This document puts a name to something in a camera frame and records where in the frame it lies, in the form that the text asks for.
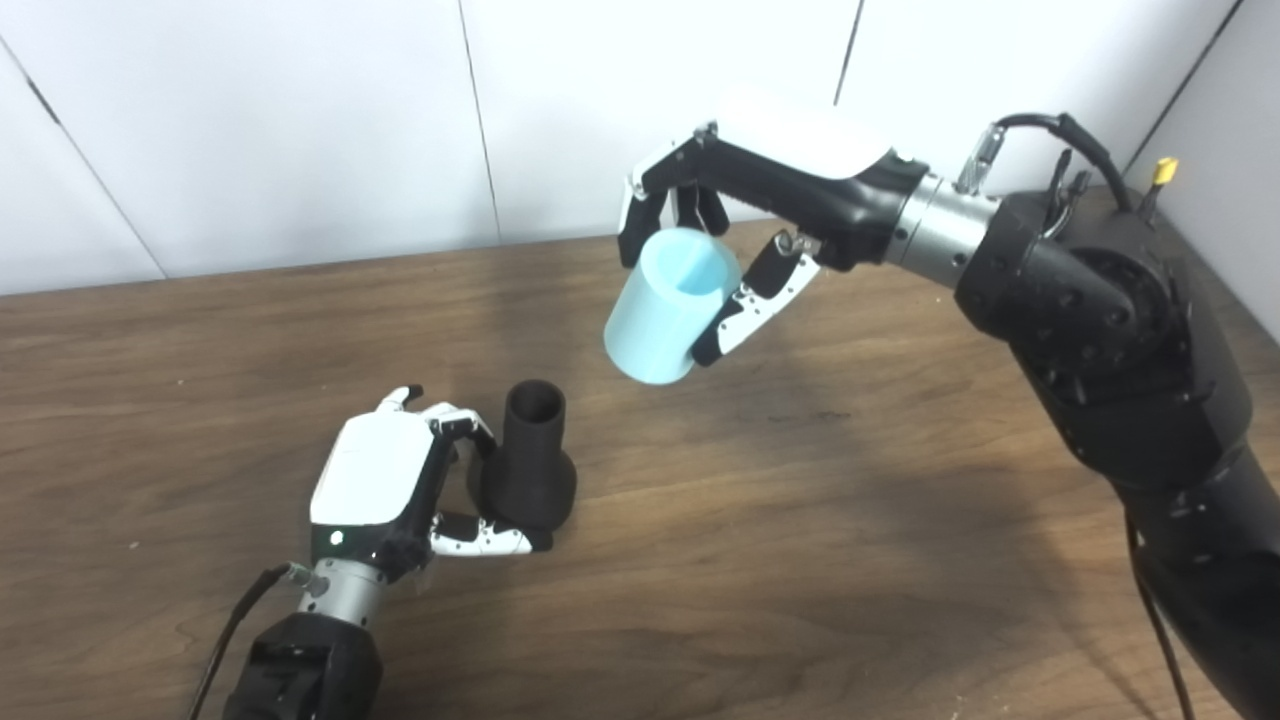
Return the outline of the white and black right hand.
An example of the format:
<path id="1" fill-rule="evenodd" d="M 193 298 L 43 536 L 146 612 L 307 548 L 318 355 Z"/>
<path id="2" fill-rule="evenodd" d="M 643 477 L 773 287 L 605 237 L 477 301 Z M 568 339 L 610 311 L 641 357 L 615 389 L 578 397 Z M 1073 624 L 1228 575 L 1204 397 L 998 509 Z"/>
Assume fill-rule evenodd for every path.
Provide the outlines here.
<path id="1" fill-rule="evenodd" d="M 634 165 L 618 249 L 637 264 L 671 208 L 677 225 L 721 237 L 732 199 L 790 224 L 756 255 L 690 347 L 699 366 L 735 351 L 824 269 L 884 260 L 928 165 L 832 108 L 791 105 L 753 90 Z"/>

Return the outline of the white and black left hand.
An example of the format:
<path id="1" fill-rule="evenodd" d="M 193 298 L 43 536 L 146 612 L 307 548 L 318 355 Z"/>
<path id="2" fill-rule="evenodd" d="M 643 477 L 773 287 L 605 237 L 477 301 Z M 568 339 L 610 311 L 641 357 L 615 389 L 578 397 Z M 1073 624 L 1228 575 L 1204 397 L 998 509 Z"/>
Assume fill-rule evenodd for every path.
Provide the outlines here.
<path id="1" fill-rule="evenodd" d="M 448 402 L 408 409 L 421 396 L 421 386 L 402 386 L 340 428 L 308 506 L 315 568 L 353 562 L 394 583 L 436 556 L 552 550 L 552 533 L 517 527 L 493 511 L 440 510 L 457 445 L 470 442 L 486 461 L 497 452 L 497 438 L 472 409 Z"/>

